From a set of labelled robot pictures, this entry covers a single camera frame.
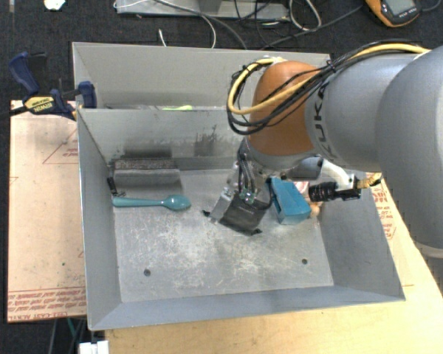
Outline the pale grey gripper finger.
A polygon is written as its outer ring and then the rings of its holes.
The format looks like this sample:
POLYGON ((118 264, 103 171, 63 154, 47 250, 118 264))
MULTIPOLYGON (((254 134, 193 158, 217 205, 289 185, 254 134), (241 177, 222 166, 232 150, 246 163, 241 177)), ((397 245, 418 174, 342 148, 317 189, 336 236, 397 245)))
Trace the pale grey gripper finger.
POLYGON ((228 210, 232 202, 232 199, 233 199, 233 191, 230 188, 225 187, 222 190, 219 199, 216 202, 216 205, 211 210, 209 218, 214 219, 215 221, 220 221, 223 218, 225 212, 228 210))

